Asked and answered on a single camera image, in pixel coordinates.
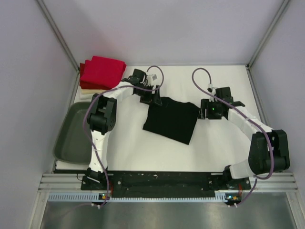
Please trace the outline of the black t shirt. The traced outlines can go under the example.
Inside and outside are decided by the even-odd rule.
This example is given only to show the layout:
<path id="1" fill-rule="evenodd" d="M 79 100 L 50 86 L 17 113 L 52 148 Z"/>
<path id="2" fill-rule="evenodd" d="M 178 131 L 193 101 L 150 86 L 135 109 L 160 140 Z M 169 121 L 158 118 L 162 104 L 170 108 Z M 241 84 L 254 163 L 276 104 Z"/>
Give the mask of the black t shirt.
<path id="1" fill-rule="evenodd" d="M 189 145 L 200 108 L 193 103 L 161 98 L 162 105 L 149 105 L 143 130 Z"/>

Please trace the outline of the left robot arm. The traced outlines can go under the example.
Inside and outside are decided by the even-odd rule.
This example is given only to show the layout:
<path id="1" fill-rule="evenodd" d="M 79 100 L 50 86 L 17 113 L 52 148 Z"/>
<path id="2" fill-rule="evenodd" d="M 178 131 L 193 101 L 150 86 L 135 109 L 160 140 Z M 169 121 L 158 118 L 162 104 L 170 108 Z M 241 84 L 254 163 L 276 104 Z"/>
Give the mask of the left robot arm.
<path id="1" fill-rule="evenodd" d="M 91 132 L 88 136 L 92 145 L 88 170 L 90 174 L 94 174 L 91 183 L 97 189 L 103 189 L 108 184 L 107 176 L 102 173 L 105 173 L 108 166 L 108 141 L 116 124 L 117 104 L 132 95 L 137 95 L 141 103 L 161 106 L 160 87 L 164 82 L 164 74 L 161 76 L 158 85 L 156 74 L 134 69 L 132 75 L 122 79 L 116 87 L 93 95 L 84 121 L 89 125 Z"/>

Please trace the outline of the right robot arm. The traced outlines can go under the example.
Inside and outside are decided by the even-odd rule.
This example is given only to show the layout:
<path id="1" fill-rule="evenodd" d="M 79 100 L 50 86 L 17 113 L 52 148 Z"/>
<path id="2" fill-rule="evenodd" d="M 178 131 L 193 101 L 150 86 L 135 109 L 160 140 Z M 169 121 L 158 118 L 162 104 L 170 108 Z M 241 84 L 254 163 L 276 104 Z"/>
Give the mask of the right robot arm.
<path id="1" fill-rule="evenodd" d="M 288 137 L 284 130 L 275 130 L 263 124 L 247 110 L 244 103 L 234 100 L 229 87 L 210 91 L 211 97 L 201 100 L 198 118 L 225 118 L 250 140 L 247 158 L 225 167 L 222 182 L 226 188 L 235 188 L 242 178 L 262 179 L 262 174 L 270 176 L 273 172 L 282 172 L 290 167 Z"/>

